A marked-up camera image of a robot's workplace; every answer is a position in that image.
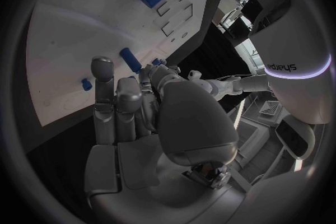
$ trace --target glowing purple ring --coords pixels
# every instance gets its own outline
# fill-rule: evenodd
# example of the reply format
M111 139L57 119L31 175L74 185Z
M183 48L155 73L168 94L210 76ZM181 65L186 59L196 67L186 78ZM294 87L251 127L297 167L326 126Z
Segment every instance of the glowing purple ring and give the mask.
M319 71L317 71L317 72L315 72L313 74L307 74L305 76L281 76L280 74L274 74L274 73L272 73L270 70L267 70L266 67L265 67L265 72L266 72L266 74L268 74L268 75L270 75L272 77L285 78L287 80L305 80L307 78L316 77L316 76L322 74L324 71L326 71L328 69L328 67L330 66L331 62L332 62L332 56L329 55L329 59L328 59L327 63L325 64L325 66L321 70L319 70Z

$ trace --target white board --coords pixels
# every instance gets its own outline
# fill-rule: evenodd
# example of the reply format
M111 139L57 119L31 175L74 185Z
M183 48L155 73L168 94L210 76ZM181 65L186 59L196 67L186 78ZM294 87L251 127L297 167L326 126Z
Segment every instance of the white board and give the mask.
M39 0L27 37L26 65L41 125L94 103L94 87L85 92L81 83L86 78L94 86L92 57L113 60L117 83L134 75L119 55L123 48L129 47L144 66L166 59L196 34L206 0L184 1L192 4L190 18L191 9L180 12L184 7L175 0L163 0L152 9L140 0ZM161 17L158 9L167 9L166 2L176 12ZM163 20L169 22L164 29L169 36L160 27Z

